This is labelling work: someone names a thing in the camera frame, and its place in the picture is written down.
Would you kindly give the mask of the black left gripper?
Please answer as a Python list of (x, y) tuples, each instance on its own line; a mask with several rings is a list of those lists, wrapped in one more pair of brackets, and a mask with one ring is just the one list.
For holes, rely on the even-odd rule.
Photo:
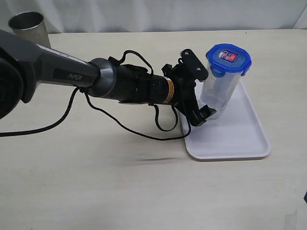
[(195, 95), (195, 80), (190, 77), (181, 58), (178, 59), (178, 64), (175, 66), (165, 64), (162, 67), (162, 72), (173, 82), (175, 87), (170, 104), (174, 105), (192, 126), (197, 127), (204, 124), (209, 117), (216, 113), (216, 110), (208, 105), (199, 109)]

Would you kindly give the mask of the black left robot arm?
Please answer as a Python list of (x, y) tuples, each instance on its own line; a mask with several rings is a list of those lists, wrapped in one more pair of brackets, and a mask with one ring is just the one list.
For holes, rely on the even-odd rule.
[(5, 117), (20, 101), (28, 103), (41, 83), (84, 88), (89, 96), (121, 104), (170, 105), (195, 127), (216, 112), (198, 105), (196, 80), (207, 79), (208, 71), (190, 49), (181, 52), (176, 65), (166, 64), (162, 71), (155, 75), (150, 64), (127, 64), (125, 57), (86, 62), (1, 31), (0, 115)]

